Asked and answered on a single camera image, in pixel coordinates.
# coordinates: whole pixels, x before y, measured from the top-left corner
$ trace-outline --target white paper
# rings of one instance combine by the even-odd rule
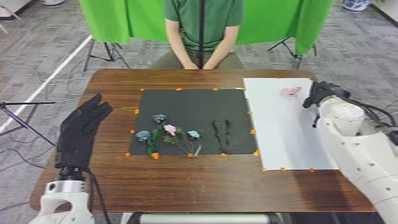
[[[311,80],[249,78],[243,81],[263,167],[267,170],[338,169],[313,128],[316,113],[302,108]],[[302,87],[297,96],[283,96],[281,90],[295,87]]]

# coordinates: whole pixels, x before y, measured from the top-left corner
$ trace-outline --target gray floor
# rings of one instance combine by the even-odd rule
[[[0,32],[2,101],[23,101],[41,85],[34,72],[2,62],[30,66],[44,79],[89,35],[78,0],[69,0],[59,8],[48,8],[37,2],[21,17],[21,21],[2,21],[11,32],[9,35]],[[147,68],[169,50],[165,43],[142,40],[132,40],[132,43],[123,46],[124,57],[133,68]],[[286,49],[277,48],[268,52],[270,46],[272,43],[236,47],[247,69],[293,69],[293,59]],[[320,36],[318,51],[318,57],[313,54],[306,56],[302,69],[313,71],[322,80],[341,84],[357,99],[384,107],[396,100],[398,29],[371,9],[361,14],[352,14],[339,7],[334,8]],[[57,105],[39,108],[32,122],[53,141],[57,140],[59,124],[75,108],[78,93],[84,91],[92,72],[105,67],[123,67],[119,62],[94,61],[87,73],[82,73],[82,64],[69,72],[85,54],[87,48],[73,59],[53,81],[55,84],[48,87],[48,94],[41,94],[36,99],[59,101]],[[68,92],[64,81],[71,75]],[[0,113],[0,124],[5,122],[5,118]],[[0,152],[11,148],[21,152],[25,157],[32,157],[50,148],[43,140],[20,143],[12,139],[28,142],[34,136],[23,130],[12,136],[0,137]],[[46,163],[48,155],[50,153],[32,160],[41,166]],[[4,170],[20,161],[12,151],[0,153],[0,210],[27,202],[41,175],[41,169],[25,163]],[[28,205],[21,205],[0,211],[0,224],[23,224],[34,216],[36,211]]]

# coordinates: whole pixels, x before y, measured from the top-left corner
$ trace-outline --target green backdrop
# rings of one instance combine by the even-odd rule
[[[332,0],[245,0],[238,45],[295,37],[295,53],[306,54],[332,3]],[[80,4],[98,41],[130,42],[132,38],[140,38],[167,42],[163,0],[80,0]]]

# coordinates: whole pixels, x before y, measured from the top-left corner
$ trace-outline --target table leg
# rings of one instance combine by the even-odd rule
[[[5,30],[5,27],[2,24],[0,24],[0,30],[4,31],[5,34],[9,34],[9,31]]]
[[[21,20],[21,17],[16,15],[16,13],[11,11],[9,7],[5,5],[0,5],[0,8],[9,12],[9,15],[16,17],[18,20]]]

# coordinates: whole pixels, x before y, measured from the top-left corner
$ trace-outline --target pink object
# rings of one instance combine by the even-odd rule
[[[302,87],[295,87],[295,88],[284,88],[281,90],[281,95],[283,96],[295,96],[295,94],[300,92]]]
[[[169,133],[172,136],[176,136],[178,128],[176,128],[172,125],[167,124],[167,125],[163,126],[163,129],[165,129],[167,133]]]

